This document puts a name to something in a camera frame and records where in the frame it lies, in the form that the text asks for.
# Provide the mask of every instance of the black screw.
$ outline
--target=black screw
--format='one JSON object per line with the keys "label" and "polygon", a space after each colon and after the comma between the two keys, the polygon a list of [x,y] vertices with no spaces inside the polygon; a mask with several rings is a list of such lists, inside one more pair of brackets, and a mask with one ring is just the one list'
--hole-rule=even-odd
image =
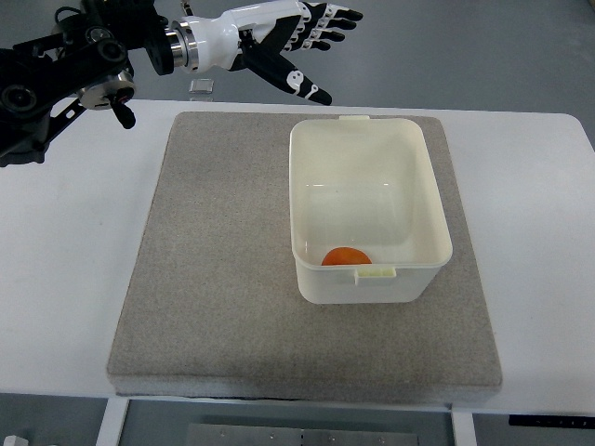
{"label": "black screw", "polygon": [[112,37],[112,33],[110,33],[109,30],[106,30],[105,28],[94,27],[86,30],[86,40],[89,44],[93,44],[101,39],[107,39],[110,37]]}
{"label": "black screw", "polygon": [[102,40],[99,42],[98,50],[106,60],[112,62],[119,62],[126,57],[125,51],[115,42]]}
{"label": "black screw", "polygon": [[2,102],[14,112],[28,112],[35,107],[37,96],[24,85],[9,85],[2,92]]}

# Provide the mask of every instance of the metal plate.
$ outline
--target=metal plate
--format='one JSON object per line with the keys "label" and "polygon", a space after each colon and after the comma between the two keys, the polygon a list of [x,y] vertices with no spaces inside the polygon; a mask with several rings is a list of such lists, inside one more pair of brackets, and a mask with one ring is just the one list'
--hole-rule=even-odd
{"label": "metal plate", "polygon": [[299,429],[292,427],[198,425],[188,428],[186,446],[417,446],[417,435],[396,432]]}

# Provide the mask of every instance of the white table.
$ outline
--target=white table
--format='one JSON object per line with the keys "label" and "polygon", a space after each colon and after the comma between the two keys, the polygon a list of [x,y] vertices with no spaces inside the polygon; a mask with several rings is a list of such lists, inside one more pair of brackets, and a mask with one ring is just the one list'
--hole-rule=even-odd
{"label": "white table", "polygon": [[449,142],[504,381],[462,412],[595,414],[595,152],[562,114],[136,100],[0,171],[0,391],[113,396],[105,365],[174,117],[414,114]]}

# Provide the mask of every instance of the white robotic hand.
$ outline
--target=white robotic hand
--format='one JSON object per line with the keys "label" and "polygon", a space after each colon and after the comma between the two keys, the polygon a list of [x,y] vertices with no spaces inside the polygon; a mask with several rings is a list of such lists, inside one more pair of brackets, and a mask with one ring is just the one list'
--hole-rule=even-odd
{"label": "white robotic hand", "polygon": [[225,11],[217,19],[188,17],[172,23],[180,46],[179,65],[189,72],[213,66],[235,71],[247,68],[281,90],[321,104],[331,103],[328,93],[313,84],[282,51],[316,48],[326,51],[351,30],[362,14],[327,3],[277,0]]}

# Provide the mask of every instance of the gray felt pad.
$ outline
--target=gray felt pad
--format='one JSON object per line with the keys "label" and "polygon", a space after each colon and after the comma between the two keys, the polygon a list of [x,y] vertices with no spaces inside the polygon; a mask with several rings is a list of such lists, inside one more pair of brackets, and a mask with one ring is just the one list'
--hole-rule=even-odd
{"label": "gray felt pad", "polygon": [[172,127],[108,364],[122,395],[481,400],[502,380],[446,138],[424,133],[453,257],[406,304],[317,306],[291,252],[293,126],[336,116],[185,112]]}

